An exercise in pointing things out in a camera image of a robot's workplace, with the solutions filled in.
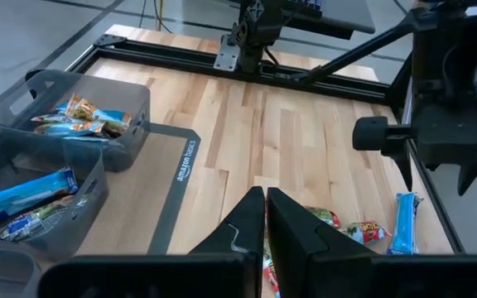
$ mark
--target wooden surface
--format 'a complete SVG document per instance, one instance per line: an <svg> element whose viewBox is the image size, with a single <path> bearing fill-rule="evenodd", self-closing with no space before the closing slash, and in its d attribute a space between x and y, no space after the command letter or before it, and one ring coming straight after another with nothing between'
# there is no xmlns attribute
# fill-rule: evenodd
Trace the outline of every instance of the wooden surface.
<svg viewBox="0 0 477 298"><path fill-rule="evenodd" d="M219 48L217 41L127 26L113 26L108 33L208 52ZM325 63L274 55L282 64L302 68ZM339 74L377 79L372 69L359 66ZM277 186L303 205L330 209L342 225L375 220L393 232L394 197L406 191L402 177L390 159L355 151L351 143L359 117L383 115L394 123L389 108L116 60L99 60L88 75L145 84L151 90L152 122L192 128L201 137L169 253L189 252L252 185ZM417 212L418 246L422 253L451 253L412 169L414 190L426 198ZM388 244L373 249L383 252Z"/></svg>

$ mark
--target gray floor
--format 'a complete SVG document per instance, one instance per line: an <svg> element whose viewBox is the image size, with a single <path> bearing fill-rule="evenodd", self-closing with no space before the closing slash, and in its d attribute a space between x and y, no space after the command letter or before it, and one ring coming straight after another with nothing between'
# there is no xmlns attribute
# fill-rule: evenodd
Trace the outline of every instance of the gray floor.
<svg viewBox="0 0 477 298"><path fill-rule="evenodd" d="M165 0L165 24L175 33L218 39L238 16L237 8L220 1ZM395 26L411 2L368 0L377 29L374 35L355 33L350 41L342 41L285 28L284 41L273 48L332 60ZM137 26L142 4L143 0L0 0L0 94L38 65L64 69L113 24ZM154 16L152 0L148 0L145 15ZM155 20L144 18L142 27L155 29ZM410 49L411 37L407 36L359 64L374 68L379 80L389 83ZM465 248L477 252L477 185L458 198L455 180L447 175L456 177L456 172L443 167L432 176Z"/></svg>

